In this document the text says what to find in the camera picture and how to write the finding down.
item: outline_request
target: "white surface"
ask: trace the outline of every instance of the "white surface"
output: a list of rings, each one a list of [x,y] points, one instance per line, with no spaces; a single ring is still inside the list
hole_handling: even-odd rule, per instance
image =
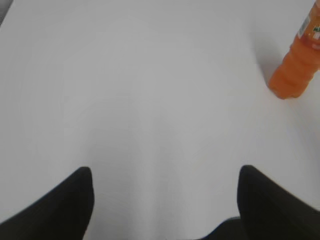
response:
[[[283,101],[262,73],[312,4],[15,0],[0,29],[0,221],[82,165],[92,240],[202,237],[238,215],[244,164],[320,209],[319,76]]]

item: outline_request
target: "orange soda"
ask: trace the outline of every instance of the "orange soda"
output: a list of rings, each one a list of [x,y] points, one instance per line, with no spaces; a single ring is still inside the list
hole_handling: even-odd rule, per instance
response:
[[[320,0],[317,0],[268,87],[281,99],[297,98],[306,90],[319,67]]]

